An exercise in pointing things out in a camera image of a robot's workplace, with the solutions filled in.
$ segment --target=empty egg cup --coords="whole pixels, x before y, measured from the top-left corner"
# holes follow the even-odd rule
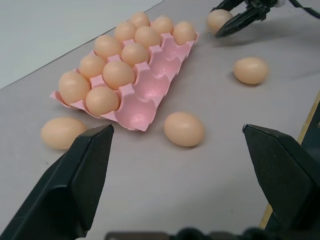
[[[53,91],[51,98],[58,100],[63,106],[72,109],[80,109],[95,118],[104,118],[117,122],[128,130],[146,131],[155,118],[157,108],[167,94],[171,81],[179,73],[183,61],[188,57],[196,40],[186,42],[179,46],[170,33],[161,34],[161,46],[151,46],[148,49],[150,61],[138,63],[133,71],[136,75],[134,84],[127,84],[115,90],[121,100],[118,110],[103,114],[100,117],[92,115],[84,100],[67,105],[58,91]],[[123,45],[134,43],[134,40],[124,41]],[[121,61],[119,55],[111,56],[107,63]],[[98,75],[90,78],[91,88],[107,86],[103,76]]]

